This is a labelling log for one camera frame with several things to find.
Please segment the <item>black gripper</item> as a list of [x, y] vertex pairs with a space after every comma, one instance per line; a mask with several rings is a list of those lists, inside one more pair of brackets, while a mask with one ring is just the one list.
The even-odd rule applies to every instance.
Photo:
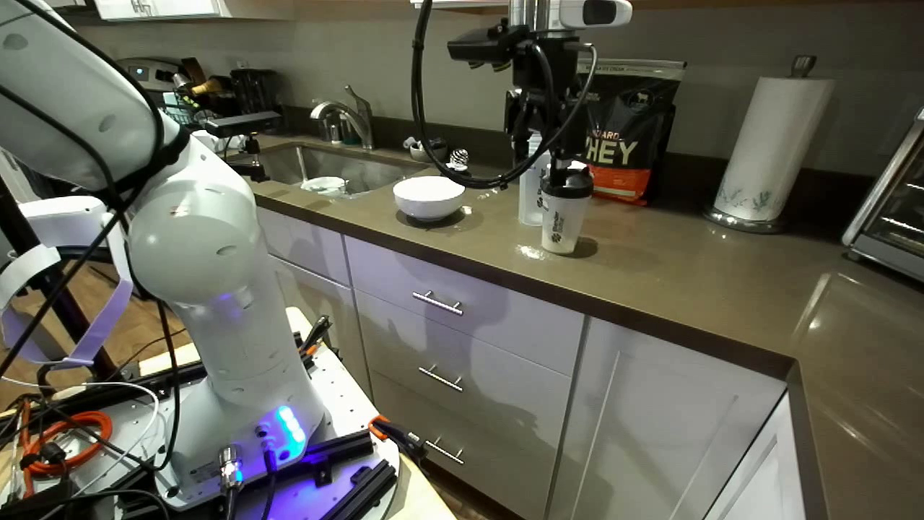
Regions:
[[515, 51], [515, 86], [505, 99], [505, 129], [512, 161], [533, 155], [528, 136], [538, 133], [543, 146], [559, 146], [579, 106], [579, 38], [535, 38]]

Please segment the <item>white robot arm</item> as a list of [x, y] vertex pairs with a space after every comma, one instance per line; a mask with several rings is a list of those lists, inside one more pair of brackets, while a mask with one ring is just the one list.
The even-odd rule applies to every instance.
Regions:
[[0, 0], [0, 146], [111, 201], [131, 279], [186, 323], [205, 377], [180, 392], [162, 496], [195, 509], [294, 461], [326, 418], [294, 347], [250, 182], [154, 106], [45, 0]]

